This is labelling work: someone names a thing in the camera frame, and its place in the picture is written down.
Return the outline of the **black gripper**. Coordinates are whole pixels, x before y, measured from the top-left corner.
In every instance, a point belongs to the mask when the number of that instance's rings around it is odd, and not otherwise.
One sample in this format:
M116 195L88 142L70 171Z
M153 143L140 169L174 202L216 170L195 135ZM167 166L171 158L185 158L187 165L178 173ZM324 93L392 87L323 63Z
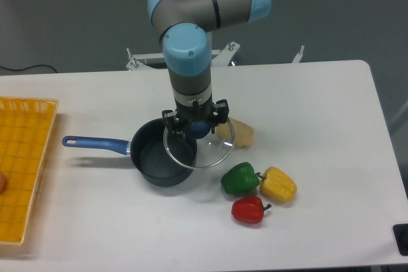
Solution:
M215 133L216 127L225 124L229 115L226 99L212 102L212 94L186 96L176 93L174 96L176 110L163 110L163 124L171 136L186 138L187 121L197 122L208 119L210 131Z

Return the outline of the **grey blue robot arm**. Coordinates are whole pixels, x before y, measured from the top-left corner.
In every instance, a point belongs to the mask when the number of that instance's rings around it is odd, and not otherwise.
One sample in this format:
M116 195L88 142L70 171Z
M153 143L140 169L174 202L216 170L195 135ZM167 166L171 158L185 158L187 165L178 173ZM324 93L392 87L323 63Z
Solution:
M200 139L227 121L227 102L212 99L208 33L264 18L271 7L272 0L147 0L176 104L163 112L170 133Z

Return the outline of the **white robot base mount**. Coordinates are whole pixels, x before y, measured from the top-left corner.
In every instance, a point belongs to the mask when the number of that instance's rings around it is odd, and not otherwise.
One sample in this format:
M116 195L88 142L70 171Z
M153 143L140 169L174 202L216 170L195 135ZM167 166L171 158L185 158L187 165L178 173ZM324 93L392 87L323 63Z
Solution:
M212 66L226 67L236 66L235 57L240 51L240 44L230 41L223 49L212 50ZM162 53L155 54L132 54L129 48L126 48L128 62L125 68L128 71L141 71L150 69L165 69L166 62Z

